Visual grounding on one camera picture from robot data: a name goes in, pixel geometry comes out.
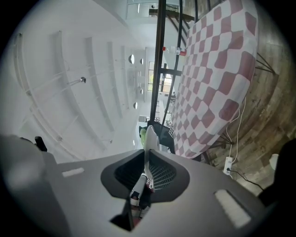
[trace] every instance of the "wall light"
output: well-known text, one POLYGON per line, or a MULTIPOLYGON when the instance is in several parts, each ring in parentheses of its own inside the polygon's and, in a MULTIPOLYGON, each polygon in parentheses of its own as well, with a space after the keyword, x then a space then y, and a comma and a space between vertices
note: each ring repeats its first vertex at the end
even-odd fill
POLYGON ((133 54, 131 56, 129 56, 129 62, 131 64, 134 64, 135 63, 135 56, 133 54))

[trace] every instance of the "wooden floor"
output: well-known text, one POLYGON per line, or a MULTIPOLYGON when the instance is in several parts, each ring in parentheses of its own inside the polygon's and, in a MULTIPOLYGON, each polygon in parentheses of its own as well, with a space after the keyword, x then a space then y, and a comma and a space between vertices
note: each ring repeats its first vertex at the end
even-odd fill
MULTIPOLYGON (((267 13, 259 7, 257 10, 258 52, 277 75, 255 70, 240 126, 238 156, 232 169, 265 188, 273 182, 274 171, 269 164, 271 155, 278 154, 287 141, 296 137, 296 80, 288 45, 267 13)), ((230 137, 235 141, 238 126, 239 119, 228 128, 230 137)), ((228 145, 226 149, 209 150, 212 165, 222 170, 229 148, 228 145)), ((236 148, 236 145, 232 147, 232 157, 236 155, 236 148)), ((254 194, 260 193, 257 186, 244 181, 236 173, 232 173, 232 177, 254 194)))

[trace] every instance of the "power strip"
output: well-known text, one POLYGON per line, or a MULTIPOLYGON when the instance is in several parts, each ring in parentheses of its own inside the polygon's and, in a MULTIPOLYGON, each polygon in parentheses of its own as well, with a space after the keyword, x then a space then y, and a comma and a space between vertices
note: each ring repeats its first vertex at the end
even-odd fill
POLYGON ((227 156, 226 157, 225 165, 224 165, 224 170, 223 170, 223 173, 226 174, 226 175, 230 175, 230 171, 228 171, 227 168, 231 169, 231 167, 232 167, 232 160, 233 160, 232 157, 230 157, 230 156, 227 156))

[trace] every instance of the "white ceiling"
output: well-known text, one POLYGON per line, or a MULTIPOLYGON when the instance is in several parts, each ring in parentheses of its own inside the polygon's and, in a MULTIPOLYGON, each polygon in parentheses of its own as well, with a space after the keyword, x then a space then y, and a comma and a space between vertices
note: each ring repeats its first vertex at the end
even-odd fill
POLYGON ((12 93, 1 99, 24 106, 5 107, 19 119, 1 116, 2 133, 42 136, 58 162, 134 149, 144 97, 136 75, 145 75, 146 57, 125 25, 91 0, 42 1, 13 40, 0 74, 9 79, 0 87, 12 93), (82 76, 86 84, 69 85, 82 76))

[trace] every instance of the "wall-mounted lamp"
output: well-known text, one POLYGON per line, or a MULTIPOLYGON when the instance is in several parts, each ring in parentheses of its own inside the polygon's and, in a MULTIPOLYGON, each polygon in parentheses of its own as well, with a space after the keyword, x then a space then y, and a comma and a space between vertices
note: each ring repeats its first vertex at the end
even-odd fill
POLYGON ((71 82, 69 82, 67 84, 70 85, 70 86, 73 86, 73 85, 75 85, 77 83, 80 83, 80 82, 86 83, 86 78, 85 77, 81 77, 80 79, 75 80, 75 81, 71 81, 71 82))
POLYGON ((129 56, 129 62, 131 64, 134 64, 135 63, 135 56, 133 54, 131 56, 129 56))

